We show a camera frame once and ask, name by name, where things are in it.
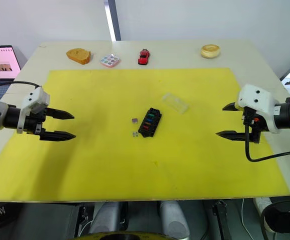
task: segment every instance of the laptop screen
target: laptop screen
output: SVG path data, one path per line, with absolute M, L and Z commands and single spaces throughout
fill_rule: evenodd
M 20 71 L 12 46 L 0 46 L 0 80 L 14 80 Z

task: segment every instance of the yellow mat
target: yellow mat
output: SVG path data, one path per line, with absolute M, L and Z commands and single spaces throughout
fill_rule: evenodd
M 64 142 L 14 134 L 0 154 L 0 201 L 103 201 L 286 195 L 274 159 L 249 162 L 244 143 L 215 133 L 243 131 L 242 112 L 222 111 L 240 90 L 227 68 L 52 71 L 50 107 L 75 119 L 47 118 Z M 179 114 L 161 98 L 189 104 Z M 133 137 L 149 108 L 162 118 L 154 137 Z M 138 118 L 133 124 L 131 118 Z M 272 154 L 266 140 L 252 157 Z

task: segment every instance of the bread slice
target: bread slice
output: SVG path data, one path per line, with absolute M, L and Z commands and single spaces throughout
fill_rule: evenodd
M 91 52 L 83 48 L 74 48 L 66 53 L 67 57 L 79 64 L 88 64 L 91 60 Z

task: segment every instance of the red toy car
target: red toy car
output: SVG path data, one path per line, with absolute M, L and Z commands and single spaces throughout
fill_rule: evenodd
M 139 53 L 138 64 L 139 65 L 146 65 L 149 62 L 150 51 L 147 49 L 143 49 Z

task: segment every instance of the white table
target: white table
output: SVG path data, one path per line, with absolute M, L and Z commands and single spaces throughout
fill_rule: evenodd
M 220 56 L 215 59 L 201 57 L 200 49 L 206 44 L 219 45 L 221 48 Z M 66 52 L 73 48 L 90 50 L 92 53 L 91 62 L 81 65 L 68 59 Z M 142 49 L 150 51 L 147 66 L 141 66 L 137 63 L 139 52 Z M 121 58 L 121 62 L 115 67 L 116 69 L 230 68 L 240 86 L 246 83 L 259 86 L 270 91 L 280 102 L 284 102 L 286 97 L 290 97 L 260 53 L 246 40 L 43 42 L 15 80 L 43 85 L 50 70 L 106 69 L 100 64 L 100 59 L 110 53 Z M 32 89 L 32 86 L 13 84 L 1 101 L 20 106 L 25 94 L 28 94 Z M 213 91 L 213 89 L 202 89 L 202 91 Z M 13 132 L 12 129 L 0 130 L 0 152 Z M 290 151 L 290 129 L 282 130 L 280 134 L 268 132 L 264 134 L 274 153 Z M 290 156 L 280 157 L 277 162 L 290 189 Z

